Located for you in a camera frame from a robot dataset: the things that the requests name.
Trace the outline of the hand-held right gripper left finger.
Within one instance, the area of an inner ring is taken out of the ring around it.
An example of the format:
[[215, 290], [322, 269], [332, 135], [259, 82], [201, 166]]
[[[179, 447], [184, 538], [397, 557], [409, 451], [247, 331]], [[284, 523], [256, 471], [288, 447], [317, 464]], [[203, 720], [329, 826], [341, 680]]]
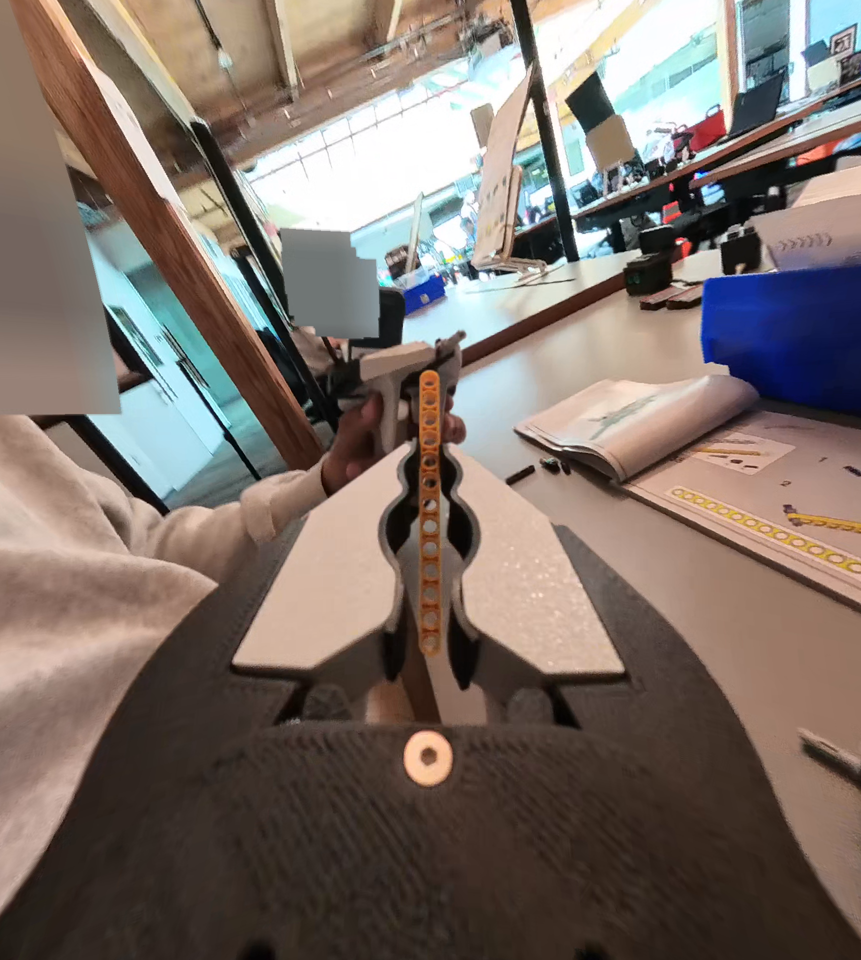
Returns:
[[402, 444], [310, 511], [233, 654], [246, 675], [340, 687], [352, 701], [400, 675], [409, 648], [404, 576], [409, 537]]

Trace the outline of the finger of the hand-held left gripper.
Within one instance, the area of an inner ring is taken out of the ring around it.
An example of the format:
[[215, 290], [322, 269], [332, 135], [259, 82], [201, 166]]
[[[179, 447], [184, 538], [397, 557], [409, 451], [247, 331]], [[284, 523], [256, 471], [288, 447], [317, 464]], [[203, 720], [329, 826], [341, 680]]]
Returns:
[[467, 334], [457, 330], [445, 339], [436, 342], [436, 371], [441, 392], [452, 398], [457, 390], [463, 366], [462, 343]]
[[404, 343], [367, 354], [360, 360], [362, 397], [379, 399], [379, 418], [372, 429], [378, 459], [403, 444], [417, 426], [420, 378], [437, 371], [439, 351], [426, 342]]

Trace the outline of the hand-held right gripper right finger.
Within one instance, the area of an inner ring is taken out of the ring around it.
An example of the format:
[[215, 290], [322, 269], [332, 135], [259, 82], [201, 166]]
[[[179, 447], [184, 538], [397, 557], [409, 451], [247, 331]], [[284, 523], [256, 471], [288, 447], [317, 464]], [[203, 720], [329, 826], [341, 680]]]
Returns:
[[506, 704], [524, 689], [612, 683], [624, 663], [576, 562], [543, 511], [454, 447], [441, 465], [448, 663], [458, 687]]

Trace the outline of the yellow lego beam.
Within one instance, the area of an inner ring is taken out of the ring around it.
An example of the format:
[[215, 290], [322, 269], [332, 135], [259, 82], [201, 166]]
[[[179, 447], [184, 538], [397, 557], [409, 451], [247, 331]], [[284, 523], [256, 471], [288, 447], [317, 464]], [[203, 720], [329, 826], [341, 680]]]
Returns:
[[422, 654], [439, 653], [443, 628], [441, 586], [441, 462], [443, 393], [440, 376], [425, 370], [418, 382], [418, 642]]

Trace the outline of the person's left forearm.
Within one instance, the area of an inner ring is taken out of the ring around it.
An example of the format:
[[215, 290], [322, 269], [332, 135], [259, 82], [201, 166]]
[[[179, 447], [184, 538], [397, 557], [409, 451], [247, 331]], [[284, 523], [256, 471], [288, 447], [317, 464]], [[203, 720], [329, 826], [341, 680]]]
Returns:
[[216, 508], [186, 506], [169, 512], [147, 531], [146, 555], [224, 582], [328, 497], [323, 466], [319, 462], [309, 470], [259, 481]]

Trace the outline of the lego instruction booklet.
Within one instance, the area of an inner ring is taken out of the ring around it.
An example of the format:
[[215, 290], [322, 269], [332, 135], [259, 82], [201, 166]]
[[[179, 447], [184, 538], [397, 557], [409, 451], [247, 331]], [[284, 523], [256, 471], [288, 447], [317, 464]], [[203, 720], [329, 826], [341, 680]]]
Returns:
[[520, 421], [514, 432], [622, 484], [759, 401], [752, 385], [730, 374], [664, 384], [605, 379]]

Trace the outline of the person's left hand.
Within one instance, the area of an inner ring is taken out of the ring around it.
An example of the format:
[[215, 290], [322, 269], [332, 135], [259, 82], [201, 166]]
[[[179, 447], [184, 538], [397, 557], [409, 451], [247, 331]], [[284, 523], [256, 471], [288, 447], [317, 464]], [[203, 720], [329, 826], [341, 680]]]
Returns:
[[376, 445], [383, 413], [382, 397], [371, 392], [365, 401], [341, 415], [333, 442], [319, 463], [322, 493], [316, 503], [337, 493], [384, 457]]

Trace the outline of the black office chair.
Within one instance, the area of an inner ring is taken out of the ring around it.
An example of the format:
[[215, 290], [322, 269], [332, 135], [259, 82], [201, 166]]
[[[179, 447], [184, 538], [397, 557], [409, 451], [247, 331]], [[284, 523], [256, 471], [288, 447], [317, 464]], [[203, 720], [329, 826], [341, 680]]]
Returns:
[[378, 348], [385, 350], [399, 346], [407, 316], [403, 292], [395, 287], [379, 287], [378, 307]]

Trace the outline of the wood-edged white table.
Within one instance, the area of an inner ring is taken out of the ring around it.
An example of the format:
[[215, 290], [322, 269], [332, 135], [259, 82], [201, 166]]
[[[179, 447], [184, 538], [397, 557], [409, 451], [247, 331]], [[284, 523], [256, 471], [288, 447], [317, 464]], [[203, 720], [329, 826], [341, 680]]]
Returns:
[[636, 251], [549, 267], [525, 281], [517, 275], [475, 280], [405, 318], [402, 342], [432, 343], [464, 331], [468, 367], [625, 289], [624, 270]]

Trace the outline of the cardboard sheet on stand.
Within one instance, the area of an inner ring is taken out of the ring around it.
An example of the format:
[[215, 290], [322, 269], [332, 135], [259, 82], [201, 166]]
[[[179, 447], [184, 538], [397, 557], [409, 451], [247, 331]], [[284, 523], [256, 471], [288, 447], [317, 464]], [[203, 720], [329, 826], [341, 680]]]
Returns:
[[477, 194], [477, 216], [471, 264], [479, 272], [513, 273], [524, 283], [549, 270], [541, 259], [512, 254], [523, 172], [513, 162], [520, 128], [527, 111], [534, 66], [496, 113], [483, 157]]

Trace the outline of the wooden beam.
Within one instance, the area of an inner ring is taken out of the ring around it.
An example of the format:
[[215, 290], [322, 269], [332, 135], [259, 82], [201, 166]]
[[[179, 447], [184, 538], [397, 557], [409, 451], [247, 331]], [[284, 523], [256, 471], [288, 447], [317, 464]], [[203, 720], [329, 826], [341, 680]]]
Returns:
[[136, 115], [57, 2], [11, 2], [52, 113], [157, 266], [287, 465], [323, 448], [255, 329], [205, 252]]

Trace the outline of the black charger box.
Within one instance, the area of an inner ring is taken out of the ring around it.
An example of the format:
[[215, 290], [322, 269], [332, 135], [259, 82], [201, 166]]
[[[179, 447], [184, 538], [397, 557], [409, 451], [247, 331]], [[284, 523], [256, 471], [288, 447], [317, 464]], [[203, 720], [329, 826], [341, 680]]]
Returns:
[[657, 294], [672, 286], [674, 258], [670, 251], [646, 253], [628, 261], [622, 271], [624, 289], [632, 298]]

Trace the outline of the dark flat battery packs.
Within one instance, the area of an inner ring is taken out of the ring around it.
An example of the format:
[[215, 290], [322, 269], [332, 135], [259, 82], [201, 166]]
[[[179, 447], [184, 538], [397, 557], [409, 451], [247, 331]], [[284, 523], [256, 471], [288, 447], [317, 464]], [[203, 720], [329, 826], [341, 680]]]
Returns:
[[661, 309], [687, 310], [701, 306], [703, 283], [671, 285], [664, 290], [643, 296], [639, 300], [641, 311]]

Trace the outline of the printed instruction sheet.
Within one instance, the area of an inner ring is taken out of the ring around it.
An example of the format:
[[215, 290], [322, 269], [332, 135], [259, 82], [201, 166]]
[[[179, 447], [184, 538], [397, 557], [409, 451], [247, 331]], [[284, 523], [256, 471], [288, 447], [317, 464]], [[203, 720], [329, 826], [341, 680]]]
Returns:
[[747, 413], [623, 490], [861, 610], [861, 421]]

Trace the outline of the small black box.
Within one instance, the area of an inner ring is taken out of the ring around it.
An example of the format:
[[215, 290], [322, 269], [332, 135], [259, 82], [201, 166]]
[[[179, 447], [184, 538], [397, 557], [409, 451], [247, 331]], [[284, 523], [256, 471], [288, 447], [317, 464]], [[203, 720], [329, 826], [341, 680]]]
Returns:
[[739, 276], [760, 270], [761, 239], [751, 223], [735, 224], [719, 243], [721, 270], [725, 276]]

